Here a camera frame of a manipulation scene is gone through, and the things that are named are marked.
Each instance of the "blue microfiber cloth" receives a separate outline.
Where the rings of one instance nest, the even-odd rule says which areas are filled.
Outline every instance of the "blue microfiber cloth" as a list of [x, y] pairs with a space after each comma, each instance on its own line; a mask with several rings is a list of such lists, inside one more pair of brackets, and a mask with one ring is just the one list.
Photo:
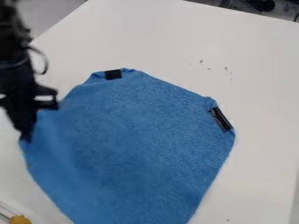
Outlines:
[[75, 224], [184, 224], [233, 147], [202, 97], [136, 70], [93, 73], [38, 112], [29, 172]]

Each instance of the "gray floor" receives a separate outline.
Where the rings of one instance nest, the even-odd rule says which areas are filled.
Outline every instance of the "gray floor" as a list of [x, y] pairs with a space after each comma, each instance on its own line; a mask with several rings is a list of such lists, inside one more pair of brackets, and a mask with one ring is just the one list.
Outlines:
[[[189, 0], [192, 2], [219, 6], [224, 0]], [[259, 13], [242, 3], [243, 0], [225, 0], [230, 3], [230, 8], [239, 8], [241, 11]], [[86, 0], [21, 0], [19, 9], [26, 24], [32, 28], [32, 36], [36, 38], [41, 33], [58, 23], [62, 18], [77, 9]], [[293, 21], [299, 13], [299, 4], [286, 0], [275, 0], [275, 9], [263, 12], [262, 15]]]
[[261, 14], [272, 18], [285, 19], [288, 21], [293, 21], [296, 14], [299, 13], [299, 4], [292, 3], [287, 0], [274, 0], [275, 8], [270, 12], [258, 12], [250, 5], [246, 4], [245, 1], [243, 0], [188, 0], [188, 1], [201, 3], [201, 4], [210, 4], [214, 6], [220, 6], [221, 3], [226, 1], [229, 5], [226, 8], [255, 13], [255, 14]]
[[85, 0], [21, 0], [18, 7], [36, 38], [83, 3]]

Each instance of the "black object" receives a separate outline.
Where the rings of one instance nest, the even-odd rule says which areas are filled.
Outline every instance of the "black object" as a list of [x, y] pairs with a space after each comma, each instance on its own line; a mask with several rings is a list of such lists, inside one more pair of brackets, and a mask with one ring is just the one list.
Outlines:
[[[31, 139], [39, 109], [57, 109], [57, 91], [40, 86], [34, 78], [34, 69], [28, 51], [30, 30], [25, 28], [17, 13], [16, 1], [0, 0], [0, 106], [4, 107], [21, 138]], [[39, 101], [37, 96], [49, 96]]]
[[298, 17], [299, 17], [299, 12], [296, 14], [296, 16], [294, 18], [294, 22], [297, 22]]
[[228, 122], [228, 120], [222, 114], [221, 110], [218, 107], [211, 109], [210, 113], [223, 131], [226, 132], [233, 128], [232, 124]]
[[105, 72], [105, 78], [108, 81], [120, 79], [121, 77], [122, 77], [122, 71], [120, 69]]
[[245, 2], [254, 7], [259, 12], [272, 11], [275, 8], [275, 2], [272, 0], [245, 0]]

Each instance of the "black label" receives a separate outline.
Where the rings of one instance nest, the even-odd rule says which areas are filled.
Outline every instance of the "black label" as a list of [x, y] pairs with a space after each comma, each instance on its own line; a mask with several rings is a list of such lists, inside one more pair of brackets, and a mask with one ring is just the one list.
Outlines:
[[122, 71], [120, 69], [105, 72], [105, 78], [108, 81], [120, 79], [121, 77], [122, 77]]
[[231, 130], [233, 128], [232, 124], [228, 122], [228, 120], [222, 114], [221, 110], [218, 107], [211, 109], [210, 113], [224, 132]]

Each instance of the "black cable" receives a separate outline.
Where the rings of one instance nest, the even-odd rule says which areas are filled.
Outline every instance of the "black cable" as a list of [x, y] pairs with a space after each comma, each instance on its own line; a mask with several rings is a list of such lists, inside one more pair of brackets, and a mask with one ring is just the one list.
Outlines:
[[297, 22], [298, 17], [299, 17], [299, 12], [296, 14], [296, 16], [294, 18], [294, 22]]

